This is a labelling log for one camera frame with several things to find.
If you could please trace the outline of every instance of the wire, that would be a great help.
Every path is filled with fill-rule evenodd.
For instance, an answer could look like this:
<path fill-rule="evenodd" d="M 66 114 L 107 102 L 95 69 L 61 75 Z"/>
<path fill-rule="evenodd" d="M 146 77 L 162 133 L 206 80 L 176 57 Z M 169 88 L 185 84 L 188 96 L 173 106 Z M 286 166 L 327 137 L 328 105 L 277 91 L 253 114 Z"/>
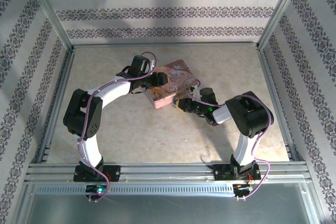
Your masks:
<path fill-rule="evenodd" d="M 235 97 L 236 97 L 236 98 L 238 98 L 238 97 L 244 97 L 244 98 L 249 98 L 249 99 L 251 99 L 251 100 L 256 101 L 257 103 L 259 103 L 259 104 L 266 110 L 266 113 L 267 113 L 267 116 L 268 116 L 268 124 L 267 124 L 266 129 L 265 129 L 263 132 L 261 132 L 261 133 L 257 136 L 257 140 L 256 140 L 256 142 L 254 143 L 254 146 L 252 147 L 251 155 L 254 156 L 254 155 L 255 155 L 255 152 L 256 152 L 256 149 L 257 149 L 257 147 L 258 147 L 258 145 L 259 145 L 259 142 L 260 142 L 260 140 L 261 140 L 261 138 L 265 135 L 265 133 L 268 131 L 268 129 L 269 129 L 270 125 L 271 125 L 272 117 L 271 117 L 271 114 L 270 114 L 268 108 L 266 107 L 266 105 L 265 105 L 262 101 L 260 101 L 258 98 L 253 97 L 253 96 L 248 95 L 248 94 L 240 94 L 240 95 L 237 95 L 237 96 L 235 96 Z M 254 159 L 255 159 L 255 161 L 257 161 L 257 162 L 262 162 L 262 163 L 267 164 L 267 171 L 266 171 L 264 177 L 261 179 L 261 181 L 260 181 L 260 183 L 258 184 L 258 186 L 257 186 L 252 192 L 250 192 L 249 195 L 244 196 L 244 197 L 237 197 L 238 200 L 239 200 L 239 199 L 243 199 L 243 200 L 245 200 L 245 199 L 247 199 L 248 197 L 252 196 L 252 195 L 253 195 L 253 194 L 260 188 L 260 186 L 263 184 L 263 182 L 264 182 L 265 179 L 267 178 L 267 176 L 268 176 L 268 174 L 269 174 L 269 171 L 270 171 L 270 169 L 271 169 L 271 164 L 270 164 L 268 161 L 263 160 L 263 159 L 258 159 L 258 158 L 256 158 L 256 157 L 255 157 Z"/>
<path fill-rule="evenodd" d="M 98 169 L 96 169 L 94 166 L 91 165 L 91 163 L 86 159 L 81 147 L 82 147 L 82 144 L 83 144 L 83 140 L 84 140 L 84 137 L 85 137 L 85 133 L 86 133 L 86 128 L 88 126 L 88 120 L 89 120 L 89 111 L 90 111 L 90 104 L 91 104 L 91 101 L 93 99 L 93 97 L 99 93 L 101 90 L 103 90 L 104 88 L 112 85 L 112 84 L 116 84 L 118 82 L 122 82 L 122 81 L 135 81 L 135 80 L 140 80 L 140 79 L 143 79 L 143 78 L 146 78 L 148 76 L 150 76 L 154 70 L 156 69 L 156 63 L 157 63 L 157 58 L 155 56 L 154 53 L 152 52 L 149 52 L 149 51 L 146 51 L 146 52 L 143 52 L 141 54 L 141 56 L 143 56 L 144 54 L 151 54 L 153 57 L 154 57 L 154 67 L 151 71 L 149 71 L 148 73 L 146 73 L 145 75 L 143 76 L 140 76 L 140 77 L 135 77 L 135 78 L 126 78 L 126 79 L 119 79 L 119 80 L 113 80 L 113 81 L 110 81 L 104 85 L 102 85 L 101 87 L 99 87 L 95 92 L 92 93 L 92 95 L 89 97 L 89 100 L 88 100 L 88 104 L 87 104 L 87 108 L 86 108 L 86 113 L 85 113 L 85 119 L 84 119 L 84 125 L 83 125 L 83 131 L 82 131 L 82 134 L 80 136 L 80 139 L 78 140 L 77 142 L 77 145 L 78 145 L 78 152 L 80 154 L 80 156 L 83 158 L 83 160 L 90 166 L 91 169 L 93 169 L 96 173 L 98 173 L 99 175 L 101 175 L 107 182 L 107 188 L 106 188 L 106 191 L 103 195 L 100 195 L 100 194 L 97 194 L 97 193 L 93 193 L 89 196 L 89 201 L 91 201 L 91 197 L 93 195 L 97 195 L 97 196 L 100 196 L 100 198 L 96 199 L 95 202 L 98 202 L 100 201 L 103 197 L 105 197 L 105 195 L 109 192 L 110 190 L 110 181 L 108 179 L 108 177 L 101 171 L 99 171 Z"/>
<path fill-rule="evenodd" d="M 147 88 L 145 88 L 145 90 L 143 90 L 143 91 L 138 91 L 136 93 L 133 93 L 133 91 L 131 91 L 131 94 L 142 94 L 142 93 L 144 93 L 146 91 L 147 91 Z"/>
<path fill-rule="evenodd" d="M 193 101 L 199 102 L 199 103 L 204 104 L 204 105 L 215 106 L 215 107 L 222 107 L 222 106 L 224 105 L 224 104 L 221 104 L 221 105 L 211 104 L 211 103 L 203 102 L 203 101 L 201 101 L 201 100 L 198 100 L 198 99 L 194 98 L 194 97 L 187 91 L 187 89 L 186 89 L 186 87 L 185 87 L 185 83 L 186 83 L 187 80 L 194 80 L 194 82 L 197 81 L 197 82 L 198 82 L 198 85 L 197 85 L 198 87 L 201 85 L 201 82 L 200 82 L 198 79 L 196 79 L 196 78 L 188 78 L 188 79 L 184 80 L 184 82 L 183 82 L 183 89 L 184 89 L 185 93 L 186 93 L 187 96 L 188 96 L 189 98 L 191 98 Z M 257 103 L 259 103 L 259 104 L 266 110 L 266 113 L 267 113 L 267 116 L 268 116 L 268 124 L 267 124 L 266 129 L 265 129 L 263 132 L 261 132 L 261 133 L 257 136 L 257 140 L 256 140 L 256 142 L 254 143 L 254 145 L 253 145 L 253 147 L 252 147 L 251 155 L 252 155 L 253 157 L 255 157 L 255 152 L 256 152 L 256 150 L 257 150 L 257 148 L 258 148 L 258 146 L 259 146 L 260 140 L 261 140 L 261 138 L 265 135 L 265 133 L 268 131 L 268 129 L 269 129 L 269 127 L 270 127 L 270 124 L 271 124 L 271 121 L 272 121 L 272 117 L 271 117 L 271 114 L 270 114 L 268 108 L 266 107 L 266 105 L 265 105 L 261 100 L 259 100 L 258 98 L 253 97 L 253 96 L 248 95 L 248 94 L 240 94 L 240 95 L 235 96 L 235 98 L 238 98 L 238 97 L 250 98 L 251 100 L 256 101 Z M 261 179 L 261 181 L 260 181 L 260 183 L 258 184 L 258 186 L 257 186 L 257 187 L 256 187 L 256 188 L 255 188 L 249 195 L 247 195 L 247 196 L 245 196 L 245 197 L 237 197 L 237 199 L 244 199 L 244 200 L 245 200 L 246 198 L 252 196 L 252 195 L 253 195 L 253 194 L 260 188 L 260 186 L 262 185 L 262 183 L 265 181 L 265 179 L 267 178 L 267 176 L 268 176 L 268 174 L 269 174 L 269 171 L 270 171 L 270 169 L 271 169 L 271 164 L 270 164 L 268 161 L 263 160 L 263 159 L 258 159 L 258 158 L 256 158 L 256 157 L 255 157 L 254 159 L 255 159 L 255 161 L 258 161 L 258 162 L 262 162 L 262 163 L 267 164 L 267 167 L 268 167 L 268 168 L 267 168 L 267 171 L 266 171 L 264 177 Z"/>
<path fill-rule="evenodd" d="M 250 175 L 250 173 L 248 173 L 247 175 L 248 175 L 248 182 L 247 182 L 247 184 L 250 184 L 251 180 L 252 180 L 252 176 Z"/>
<path fill-rule="evenodd" d="M 188 78 L 188 79 L 185 79 L 184 80 L 184 82 L 183 82 L 183 90 L 184 90 L 184 92 L 187 94 L 187 96 L 189 97 L 189 98 L 191 98 L 191 99 L 193 99 L 193 101 L 196 101 L 196 102 L 199 102 L 199 103 L 201 103 L 201 104 L 204 104 L 204 105 L 208 105 L 208 106 L 212 106 L 212 107 L 222 107 L 224 104 L 211 104 L 211 103 L 208 103 L 208 102 L 203 102 L 203 101 L 201 101 L 201 100 L 199 100 L 199 99 L 196 99 L 196 98 L 194 98 L 188 91 L 187 91 L 187 88 L 185 87 L 185 83 L 186 83 L 186 81 L 187 80 L 194 80 L 193 82 L 192 82 L 192 84 L 195 82 L 195 81 L 197 81 L 198 82 L 198 87 L 201 85 L 201 82 L 198 80 L 198 79 L 196 79 L 196 78 Z"/>
<path fill-rule="evenodd" d="M 105 175 L 107 176 L 107 178 L 109 179 L 109 181 L 111 181 L 111 179 L 112 179 L 111 175 L 108 172 L 106 172 Z"/>

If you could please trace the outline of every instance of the enclosure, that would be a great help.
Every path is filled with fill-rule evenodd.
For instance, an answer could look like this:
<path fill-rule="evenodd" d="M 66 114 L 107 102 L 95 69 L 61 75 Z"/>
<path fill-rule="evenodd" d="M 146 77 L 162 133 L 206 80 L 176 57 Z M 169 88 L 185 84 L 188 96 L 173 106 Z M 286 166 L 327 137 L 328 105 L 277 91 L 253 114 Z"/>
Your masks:
<path fill-rule="evenodd" d="M 99 87 L 144 51 L 157 56 L 158 66 L 183 59 L 202 87 L 213 88 L 218 103 L 253 91 L 275 117 L 256 154 L 271 162 L 269 181 L 254 196 L 259 207 L 274 200 L 292 211 L 275 223 L 336 222 L 335 21 L 335 0 L 1 0 L 1 223 L 74 223 L 64 206 L 91 209 L 78 196 L 81 184 L 72 181 L 80 156 L 63 125 L 65 110 L 73 91 Z M 177 218 L 183 211 L 176 205 L 193 211 L 204 200 L 249 208 L 204 195 L 188 205 L 176 195 L 122 193 L 147 185 L 163 190 L 186 178 L 190 184 L 181 190 L 215 188 L 206 164 L 230 162 L 238 138 L 233 120 L 212 127 L 171 105 L 155 110 L 144 94 L 109 104 L 98 146 L 105 163 L 122 167 L 122 181 L 112 183 L 116 196 L 107 200 L 115 200 L 116 212 L 134 213 L 115 221 L 145 221 L 136 206 L 149 202 L 156 205 L 147 213 L 152 223 L 160 220 L 160 209 L 176 211 Z M 102 208 L 110 207 L 107 202 Z M 271 216 L 274 204 L 263 213 Z M 197 214 L 185 221 L 225 217 Z M 270 216 L 251 221 L 267 223 Z M 248 215 L 226 217 L 245 221 Z"/>

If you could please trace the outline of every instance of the aluminum frame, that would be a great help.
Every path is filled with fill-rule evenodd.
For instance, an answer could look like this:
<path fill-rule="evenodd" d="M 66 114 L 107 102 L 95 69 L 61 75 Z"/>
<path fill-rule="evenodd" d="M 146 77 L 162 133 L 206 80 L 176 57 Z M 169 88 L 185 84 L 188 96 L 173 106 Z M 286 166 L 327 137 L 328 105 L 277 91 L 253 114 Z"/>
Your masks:
<path fill-rule="evenodd" d="M 265 47 L 267 41 L 269 40 L 276 26 L 278 25 L 278 22 L 282 14 L 286 10 L 287 6 L 289 5 L 289 3 L 290 3 L 290 0 L 279 0 L 278 1 L 268 23 L 266 24 L 264 32 L 262 33 L 257 43 L 257 47 L 260 51 Z"/>
<path fill-rule="evenodd" d="M 280 103 L 280 100 L 279 100 L 279 97 L 278 97 L 278 94 L 277 94 L 277 90 L 276 90 L 276 87 L 275 87 L 274 82 L 272 80 L 270 70 L 269 70 L 269 68 L 267 66 L 267 63 L 266 63 L 265 54 L 262 50 L 261 51 L 257 50 L 257 53 L 258 53 L 258 57 L 259 57 L 259 61 L 260 61 L 262 71 L 264 73 L 266 85 L 268 87 L 268 91 L 269 91 L 269 94 L 271 96 L 274 111 L 275 111 L 275 114 L 276 114 L 277 119 L 278 119 L 281 135 L 282 135 L 282 138 L 284 139 L 284 142 L 285 142 L 286 146 L 289 149 L 289 153 L 290 153 L 289 158 L 292 159 L 293 161 L 298 161 L 299 157 L 297 155 L 297 152 L 296 152 L 295 147 L 294 147 L 293 140 L 292 140 L 291 135 L 289 133 L 289 129 L 288 129 L 288 126 L 287 126 L 287 123 L 286 123 L 285 115 L 283 113 L 281 103 Z"/>
<path fill-rule="evenodd" d="M 85 194 L 86 185 L 94 183 L 80 183 L 73 181 L 73 174 L 77 164 L 30 164 L 18 205 L 15 209 L 12 223 L 27 223 L 34 197 L 41 192 L 53 195 L 75 195 Z M 120 180 L 111 183 L 111 188 L 121 188 L 119 192 L 123 195 L 135 195 L 136 189 L 146 185 L 148 188 L 167 188 L 172 186 L 182 186 L 183 188 L 218 188 L 223 185 L 232 184 L 231 181 L 215 181 L 213 171 L 204 163 L 137 163 L 120 164 Z M 259 164 L 260 173 L 264 175 L 267 165 Z M 297 183 L 301 190 L 301 196 L 311 223 L 322 222 L 319 212 L 316 194 L 314 194 L 313 184 L 305 162 L 272 162 L 271 171 L 266 184 Z M 246 183 L 245 180 L 235 181 L 235 183 Z M 149 194 L 162 194 L 159 191 L 148 190 Z M 215 191 L 205 192 L 211 195 Z"/>
<path fill-rule="evenodd" d="M 48 125 L 46 126 L 46 132 L 41 141 L 39 152 L 36 154 L 35 163 L 42 163 L 44 161 L 44 158 L 48 155 L 48 152 L 49 152 L 48 147 L 50 147 L 51 140 L 53 139 L 59 110 L 60 110 L 60 107 L 63 101 L 65 89 L 67 87 L 74 56 L 75 56 L 75 53 L 72 51 L 72 49 L 67 50 L 65 59 L 64 59 L 65 63 L 58 77 L 58 85 L 56 86 L 56 90 L 55 90 L 56 97 L 55 97 L 54 103 L 52 104 L 50 120 L 49 120 Z"/>
<path fill-rule="evenodd" d="M 63 28 L 61 21 L 59 20 L 56 12 L 54 11 L 51 3 L 49 0 L 38 0 L 40 3 L 43 11 L 45 12 L 47 18 L 50 20 L 53 28 L 56 30 L 57 35 L 62 40 L 63 44 L 66 46 L 67 49 L 72 49 L 73 45 L 70 41 L 70 38 Z"/>

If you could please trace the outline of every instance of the glass panel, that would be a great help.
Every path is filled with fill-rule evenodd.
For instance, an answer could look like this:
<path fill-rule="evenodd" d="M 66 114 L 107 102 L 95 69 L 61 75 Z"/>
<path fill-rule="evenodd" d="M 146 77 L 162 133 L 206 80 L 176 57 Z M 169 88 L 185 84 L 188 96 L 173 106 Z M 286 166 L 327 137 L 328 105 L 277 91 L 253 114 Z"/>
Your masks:
<path fill-rule="evenodd" d="M 297 184 L 267 184 L 246 201 L 223 197 L 36 195 L 28 223 L 308 223 Z"/>

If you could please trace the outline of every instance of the black mounting bracket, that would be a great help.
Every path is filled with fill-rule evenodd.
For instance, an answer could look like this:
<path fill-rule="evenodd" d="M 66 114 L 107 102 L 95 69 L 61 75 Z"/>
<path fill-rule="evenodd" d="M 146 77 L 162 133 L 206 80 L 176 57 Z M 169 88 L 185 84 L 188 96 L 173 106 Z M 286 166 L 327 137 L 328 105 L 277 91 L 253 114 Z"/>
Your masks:
<path fill-rule="evenodd" d="M 254 180 L 261 180 L 259 165 L 253 162 L 249 169 L 237 173 L 234 164 L 214 164 L 210 167 L 214 172 L 215 181 L 223 180 L 249 180 L 250 175 Z"/>
<path fill-rule="evenodd" d="M 120 165 L 103 165 L 102 172 L 110 182 L 118 182 L 120 178 Z M 79 164 L 75 169 L 74 182 L 106 182 L 106 180 L 102 176 L 93 174 L 90 167 Z"/>

